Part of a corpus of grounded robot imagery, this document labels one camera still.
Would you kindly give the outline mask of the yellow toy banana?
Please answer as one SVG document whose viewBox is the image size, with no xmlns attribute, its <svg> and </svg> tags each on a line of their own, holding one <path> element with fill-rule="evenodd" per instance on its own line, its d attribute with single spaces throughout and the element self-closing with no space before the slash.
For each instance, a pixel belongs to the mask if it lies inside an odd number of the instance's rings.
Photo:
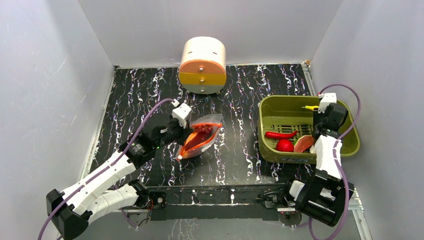
<svg viewBox="0 0 424 240">
<path fill-rule="evenodd" d="M 309 110 L 309 111 L 317 111 L 319 109 L 319 106 L 317 106 L 317 105 L 305 105 L 305 106 L 302 106 L 301 108 Z"/>
</svg>

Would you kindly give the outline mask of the clear zip top bag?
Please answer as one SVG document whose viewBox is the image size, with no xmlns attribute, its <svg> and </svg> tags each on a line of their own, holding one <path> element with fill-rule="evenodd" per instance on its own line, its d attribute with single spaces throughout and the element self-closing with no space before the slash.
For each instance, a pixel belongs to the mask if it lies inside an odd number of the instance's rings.
<svg viewBox="0 0 424 240">
<path fill-rule="evenodd" d="M 179 145 L 175 154 L 176 160 L 194 158 L 205 152 L 214 144 L 222 126 L 221 113 L 208 114 L 191 122 L 189 127 L 192 133 L 188 135 L 183 145 Z"/>
</svg>

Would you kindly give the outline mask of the olive green plastic basket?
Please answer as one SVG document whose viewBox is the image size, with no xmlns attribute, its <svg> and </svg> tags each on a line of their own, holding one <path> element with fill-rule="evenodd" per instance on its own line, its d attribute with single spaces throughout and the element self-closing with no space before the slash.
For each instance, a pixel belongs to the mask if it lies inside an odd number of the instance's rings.
<svg viewBox="0 0 424 240">
<path fill-rule="evenodd" d="M 291 134 L 297 132 L 289 139 L 295 143 L 313 131 L 313 112 L 304 106 L 318 106 L 317 96 L 303 95 L 270 95 L 259 104 L 258 117 L 258 150 L 260 156 L 271 163 L 289 164 L 315 164 L 316 155 L 306 150 L 304 152 L 277 151 L 277 139 L 265 137 L 266 132 L 278 134 Z"/>
</svg>

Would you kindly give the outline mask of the red toy apple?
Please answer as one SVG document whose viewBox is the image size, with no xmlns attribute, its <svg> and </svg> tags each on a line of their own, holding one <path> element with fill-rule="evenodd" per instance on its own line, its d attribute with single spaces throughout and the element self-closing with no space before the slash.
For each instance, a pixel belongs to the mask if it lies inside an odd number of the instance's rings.
<svg viewBox="0 0 424 240">
<path fill-rule="evenodd" d="M 294 152 L 294 145 L 288 139 L 280 139 L 275 146 L 275 150 L 279 152 Z"/>
</svg>

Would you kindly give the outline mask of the red toy chili pepper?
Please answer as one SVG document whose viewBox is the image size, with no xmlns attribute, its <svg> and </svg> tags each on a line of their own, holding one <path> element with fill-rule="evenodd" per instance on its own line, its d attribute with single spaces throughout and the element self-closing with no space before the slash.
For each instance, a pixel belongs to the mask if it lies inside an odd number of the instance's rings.
<svg viewBox="0 0 424 240">
<path fill-rule="evenodd" d="M 281 132 L 267 131 L 264 136 L 268 139 L 283 140 L 283 139 L 293 138 L 297 133 L 298 133 L 297 130 L 294 131 L 294 132 L 291 132 L 291 133 L 281 133 Z"/>
</svg>

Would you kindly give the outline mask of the purple toy grape bunch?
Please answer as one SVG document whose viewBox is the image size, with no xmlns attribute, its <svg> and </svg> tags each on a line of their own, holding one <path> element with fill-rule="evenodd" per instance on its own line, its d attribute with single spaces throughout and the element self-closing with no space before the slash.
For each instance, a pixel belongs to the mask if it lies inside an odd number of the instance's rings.
<svg viewBox="0 0 424 240">
<path fill-rule="evenodd" d="M 209 123 L 199 123 L 193 126 L 193 129 L 197 133 L 209 134 L 214 130 L 214 125 Z"/>
</svg>

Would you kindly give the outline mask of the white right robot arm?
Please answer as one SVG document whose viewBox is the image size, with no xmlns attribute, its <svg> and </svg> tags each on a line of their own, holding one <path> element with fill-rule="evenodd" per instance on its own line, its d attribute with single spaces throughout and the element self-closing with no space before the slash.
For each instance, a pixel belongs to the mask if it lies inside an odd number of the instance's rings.
<svg viewBox="0 0 424 240">
<path fill-rule="evenodd" d="M 313 147 L 316 154 L 314 173 L 306 182 L 293 181 L 282 192 L 282 202 L 330 227 L 335 226 L 353 194 L 353 184 L 340 170 L 340 127 L 349 111 L 338 103 L 330 103 L 325 110 L 313 112 Z"/>
</svg>

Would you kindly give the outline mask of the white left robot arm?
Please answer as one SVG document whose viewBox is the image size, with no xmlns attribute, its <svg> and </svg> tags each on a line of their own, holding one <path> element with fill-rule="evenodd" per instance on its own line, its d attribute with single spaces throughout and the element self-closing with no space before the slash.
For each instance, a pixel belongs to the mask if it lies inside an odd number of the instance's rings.
<svg viewBox="0 0 424 240">
<path fill-rule="evenodd" d="M 126 206 L 144 208 L 149 194 L 134 183 L 108 194 L 105 191 L 154 158 L 157 150 L 173 142 L 181 144 L 190 133 L 189 120 L 177 117 L 154 127 L 151 135 L 141 130 L 134 133 L 98 169 L 64 190 L 52 189 L 46 195 L 47 223 L 54 224 L 62 239 L 74 240 L 95 218 Z"/>
</svg>

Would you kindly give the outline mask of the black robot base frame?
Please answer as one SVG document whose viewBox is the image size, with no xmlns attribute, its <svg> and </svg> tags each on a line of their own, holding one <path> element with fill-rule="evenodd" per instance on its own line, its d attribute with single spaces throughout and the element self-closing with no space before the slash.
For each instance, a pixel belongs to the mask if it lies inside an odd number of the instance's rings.
<svg viewBox="0 0 424 240">
<path fill-rule="evenodd" d="M 124 210 L 136 222 L 178 219 L 261 219 L 298 225 L 302 215 L 287 203 L 285 184 L 150 186 L 149 202 Z"/>
</svg>

